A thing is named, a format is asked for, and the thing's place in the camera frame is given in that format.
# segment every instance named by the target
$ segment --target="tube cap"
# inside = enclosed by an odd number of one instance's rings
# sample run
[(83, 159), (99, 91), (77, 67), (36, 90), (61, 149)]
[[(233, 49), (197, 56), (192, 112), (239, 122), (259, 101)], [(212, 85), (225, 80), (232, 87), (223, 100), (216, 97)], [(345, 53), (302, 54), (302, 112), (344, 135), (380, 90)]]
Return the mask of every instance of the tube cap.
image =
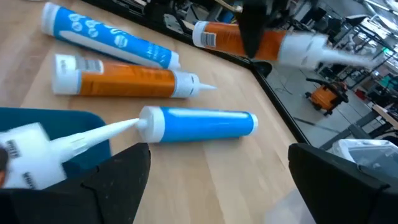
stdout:
[(177, 68), (181, 68), (180, 65), (180, 56), (178, 53), (175, 53), (174, 51), (171, 51), (172, 56), (170, 58), (170, 63), (169, 63), (169, 67), (167, 67), (168, 69), (177, 69)]
[(172, 98), (188, 98), (197, 96), (200, 90), (215, 90), (217, 87), (200, 83), (198, 75), (194, 73), (173, 71), (175, 88)]
[(81, 72), (76, 69), (76, 57), (55, 55), (52, 91), (59, 95), (76, 95), (80, 92)]
[(141, 139), (146, 143), (160, 142), (165, 132), (163, 111), (158, 106), (145, 106), (139, 113), (136, 124)]
[(370, 67), (371, 58), (348, 54), (326, 47), (328, 36), (313, 33), (287, 34), (279, 50), (278, 61), (284, 65), (316, 69), (320, 62)]
[(192, 31), (192, 41), (197, 47), (206, 47), (201, 42), (201, 34), (205, 31), (207, 21), (198, 21)]
[(54, 35), (55, 16), (61, 7), (52, 3), (46, 2), (42, 12), (42, 31), (48, 35)]

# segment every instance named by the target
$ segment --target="wooden tabletop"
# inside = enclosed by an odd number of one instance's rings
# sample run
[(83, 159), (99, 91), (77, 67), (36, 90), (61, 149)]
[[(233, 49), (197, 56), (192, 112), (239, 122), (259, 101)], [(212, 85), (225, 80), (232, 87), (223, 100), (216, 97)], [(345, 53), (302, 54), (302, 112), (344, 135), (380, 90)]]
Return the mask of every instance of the wooden tabletop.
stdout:
[[(287, 149), (295, 142), (252, 73), (82, 1), (53, 1), (180, 54), (184, 70), (216, 91), (189, 100), (55, 96), (54, 54), (105, 58), (40, 30), (44, 2), (0, 1), (0, 106), (85, 110), (107, 123), (136, 118), (144, 105), (244, 110), (258, 132), (237, 140), (151, 144), (149, 181), (134, 223), (263, 223), (294, 183)], [(134, 130), (111, 140), (113, 154), (138, 141)]]

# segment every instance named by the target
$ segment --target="caulk tube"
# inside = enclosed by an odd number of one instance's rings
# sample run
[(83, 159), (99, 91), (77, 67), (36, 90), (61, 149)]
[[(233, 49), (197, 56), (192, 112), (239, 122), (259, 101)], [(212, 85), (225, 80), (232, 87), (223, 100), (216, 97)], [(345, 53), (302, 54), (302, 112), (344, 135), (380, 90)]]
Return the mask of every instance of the caulk tube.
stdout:
[(316, 69), (320, 62), (374, 67), (372, 58), (329, 49), (326, 46), (327, 42), (328, 36), (323, 34), (306, 32), (287, 34), (280, 46), (278, 61), (280, 64), (311, 70)]
[(0, 144), (10, 158), (3, 188), (41, 190), (61, 182), (67, 178), (63, 162), (134, 126), (137, 121), (121, 121), (53, 141), (39, 123), (1, 133)]
[(55, 55), (55, 94), (188, 98), (215, 87), (194, 73)]
[[(192, 33), (197, 47), (246, 56), (237, 24), (198, 21)], [(328, 36), (310, 32), (266, 30), (254, 59), (278, 61), (281, 65), (313, 70), (320, 62), (372, 67), (369, 57), (328, 49)]]
[(51, 2), (47, 2), (43, 9), (42, 30), (57, 39), (128, 62), (157, 68), (180, 68), (177, 53)]
[(256, 115), (245, 111), (145, 106), (136, 124), (144, 142), (238, 138), (254, 133)]

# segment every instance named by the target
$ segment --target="white caulk tube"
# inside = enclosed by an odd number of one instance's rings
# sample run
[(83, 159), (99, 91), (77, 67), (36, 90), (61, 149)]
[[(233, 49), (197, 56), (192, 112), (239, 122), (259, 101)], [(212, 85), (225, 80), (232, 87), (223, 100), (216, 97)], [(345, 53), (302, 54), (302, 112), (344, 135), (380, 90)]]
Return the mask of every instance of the white caulk tube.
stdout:
[(3, 188), (40, 190), (61, 182), (67, 178), (63, 162), (134, 126), (137, 121), (121, 121), (53, 141), (39, 123), (1, 133), (0, 144), (10, 158)]
[(144, 142), (202, 141), (254, 133), (256, 115), (246, 111), (145, 106), (136, 124)]
[(51, 2), (43, 8), (42, 30), (59, 40), (128, 62), (156, 68), (180, 68), (178, 53)]
[(291, 65), (306, 69), (316, 69), (320, 62), (339, 63), (344, 65), (373, 68), (372, 58), (353, 55), (342, 50), (329, 49), (326, 44), (328, 36), (298, 32), (287, 34), (278, 54), (278, 61), (283, 65)]

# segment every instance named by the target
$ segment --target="workshop equipment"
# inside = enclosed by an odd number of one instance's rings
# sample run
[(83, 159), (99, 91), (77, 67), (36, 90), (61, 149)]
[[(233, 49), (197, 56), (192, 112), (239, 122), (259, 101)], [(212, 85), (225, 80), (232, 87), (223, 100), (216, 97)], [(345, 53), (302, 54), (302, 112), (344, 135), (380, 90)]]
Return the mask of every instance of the workshop equipment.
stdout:
[(313, 78), (306, 78), (306, 81), (321, 85), (313, 93), (306, 92), (305, 97), (310, 99), (316, 110), (326, 110), (325, 116), (332, 114), (340, 103), (348, 103), (347, 87), (343, 82), (327, 82)]

